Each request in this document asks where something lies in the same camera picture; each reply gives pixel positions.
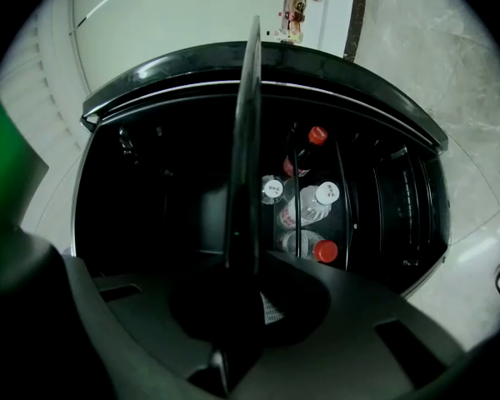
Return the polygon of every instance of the white bottle cap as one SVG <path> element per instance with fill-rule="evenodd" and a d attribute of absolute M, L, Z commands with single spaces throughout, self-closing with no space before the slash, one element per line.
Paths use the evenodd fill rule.
<path fill-rule="evenodd" d="M 339 198 L 339 188 L 333 182 L 324 182 L 317 188 L 315 198 L 320 204 L 332 204 Z"/>
<path fill-rule="evenodd" d="M 278 198 L 283 193 L 283 184 L 277 179 L 268 181 L 265 184 L 265 195 L 270 198 Z"/>

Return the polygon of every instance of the dark floor border strip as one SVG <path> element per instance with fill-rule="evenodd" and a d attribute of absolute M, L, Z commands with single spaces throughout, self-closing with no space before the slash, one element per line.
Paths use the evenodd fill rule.
<path fill-rule="evenodd" d="M 358 51 L 363 17 L 365 15 L 365 3 L 367 0 L 353 0 L 352 14 L 350 15 L 350 26 L 348 27 L 347 42 L 344 46 L 344 59 L 353 63 Z"/>

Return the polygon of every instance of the container lid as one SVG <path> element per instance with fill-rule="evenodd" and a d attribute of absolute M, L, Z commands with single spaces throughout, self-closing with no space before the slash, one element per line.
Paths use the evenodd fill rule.
<path fill-rule="evenodd" d="M 333 182 L 323 182 L 317 188 L 315 198 L 320 204 L 332 204 L 339 198 L 339 188 Z"/>
<path fill-rule="evenodd" d="M 330 263 L 338 254 L 339 248 L 331 240 L 321 240 L 315 244 L 313 249 L 313 256 L 321 263 Z"/>
<path fill-rule="evenodd" d="M 283 184 L 277 179 L 272 179 L 265 184 L 265 195 L 270 198 L 278 198 L 283 193 Z"/>
<path fill-rule="evenodd" d="M 315 145 L 323 145 L 328 137 L 328 132 L 319 126 L 314 126 L 309 131 L 309 142 Z"/>

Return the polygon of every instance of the tiled floor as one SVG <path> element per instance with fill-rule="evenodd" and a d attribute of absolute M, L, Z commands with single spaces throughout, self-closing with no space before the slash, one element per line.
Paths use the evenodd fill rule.
<path fill-rule="evenodd" d="M 450 137 L 452 246 L 410 301 L 469 349 L 500 326 L 500 53 L 463 0 L 367 0 L 355 62 Z"/>

